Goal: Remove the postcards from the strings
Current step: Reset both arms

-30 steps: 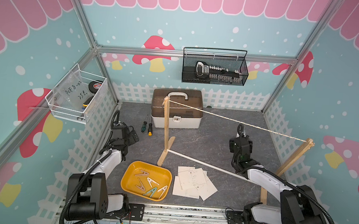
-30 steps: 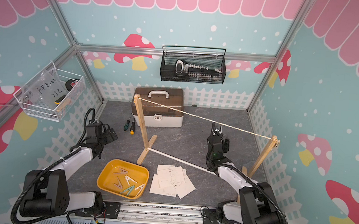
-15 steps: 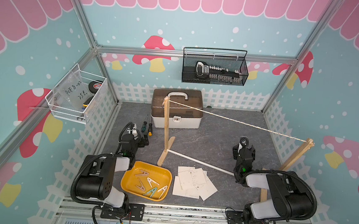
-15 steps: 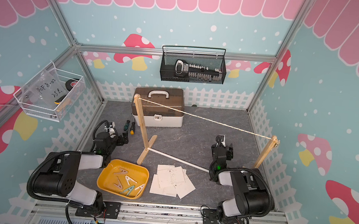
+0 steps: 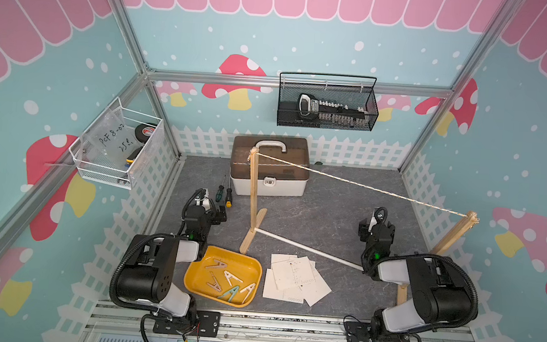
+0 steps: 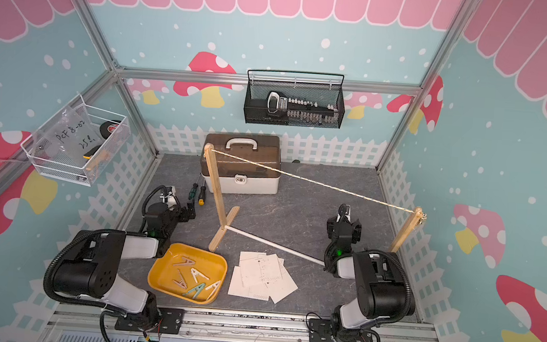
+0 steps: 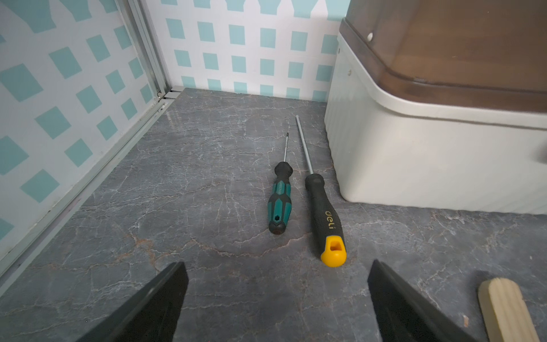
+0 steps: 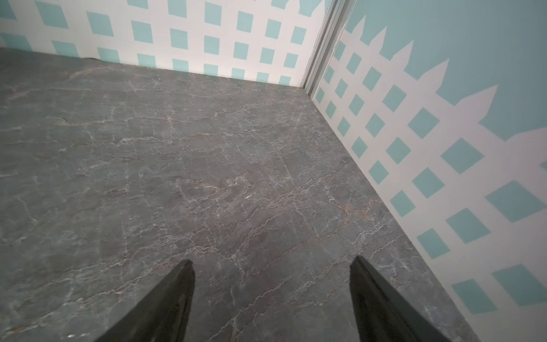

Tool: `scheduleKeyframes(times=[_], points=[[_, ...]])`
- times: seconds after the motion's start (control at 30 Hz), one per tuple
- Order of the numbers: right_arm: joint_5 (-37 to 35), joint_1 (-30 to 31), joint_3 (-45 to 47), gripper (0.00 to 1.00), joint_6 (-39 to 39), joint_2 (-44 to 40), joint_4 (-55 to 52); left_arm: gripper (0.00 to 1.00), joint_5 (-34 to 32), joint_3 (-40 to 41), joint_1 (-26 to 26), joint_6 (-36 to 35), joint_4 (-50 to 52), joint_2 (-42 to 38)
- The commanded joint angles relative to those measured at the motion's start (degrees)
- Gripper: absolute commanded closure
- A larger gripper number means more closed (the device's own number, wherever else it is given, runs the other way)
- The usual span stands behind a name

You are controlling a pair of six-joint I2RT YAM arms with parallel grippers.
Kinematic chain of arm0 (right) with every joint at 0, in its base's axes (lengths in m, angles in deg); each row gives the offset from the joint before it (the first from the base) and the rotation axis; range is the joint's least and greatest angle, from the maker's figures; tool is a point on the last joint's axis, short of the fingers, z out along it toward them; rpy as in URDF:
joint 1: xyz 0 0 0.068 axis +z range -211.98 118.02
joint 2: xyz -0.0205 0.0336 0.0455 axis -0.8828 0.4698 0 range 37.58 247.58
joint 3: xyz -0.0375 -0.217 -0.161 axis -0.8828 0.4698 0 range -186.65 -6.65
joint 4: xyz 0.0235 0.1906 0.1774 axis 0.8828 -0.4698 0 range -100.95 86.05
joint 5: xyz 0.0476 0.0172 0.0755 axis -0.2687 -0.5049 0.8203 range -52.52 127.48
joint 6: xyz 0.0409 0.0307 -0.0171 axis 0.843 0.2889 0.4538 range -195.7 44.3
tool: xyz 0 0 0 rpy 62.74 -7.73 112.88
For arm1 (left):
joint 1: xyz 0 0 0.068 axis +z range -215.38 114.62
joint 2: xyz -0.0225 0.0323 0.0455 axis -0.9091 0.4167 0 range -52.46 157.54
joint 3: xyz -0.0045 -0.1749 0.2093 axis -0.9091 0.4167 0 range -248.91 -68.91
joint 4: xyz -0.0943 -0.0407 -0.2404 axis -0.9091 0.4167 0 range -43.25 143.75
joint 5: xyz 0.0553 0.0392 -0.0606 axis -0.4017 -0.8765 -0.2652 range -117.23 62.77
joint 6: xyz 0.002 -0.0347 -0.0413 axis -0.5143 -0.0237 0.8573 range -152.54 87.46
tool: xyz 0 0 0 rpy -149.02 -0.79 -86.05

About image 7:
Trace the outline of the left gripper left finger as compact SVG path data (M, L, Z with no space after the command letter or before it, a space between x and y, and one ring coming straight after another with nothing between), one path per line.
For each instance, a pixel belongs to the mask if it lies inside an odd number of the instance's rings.
M172 341L189 277L173 262L80 341Z

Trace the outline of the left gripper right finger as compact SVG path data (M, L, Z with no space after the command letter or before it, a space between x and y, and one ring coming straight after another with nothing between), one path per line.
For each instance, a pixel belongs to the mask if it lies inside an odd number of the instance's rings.
M373 261L368 287L383 341L473 341L386 263Z

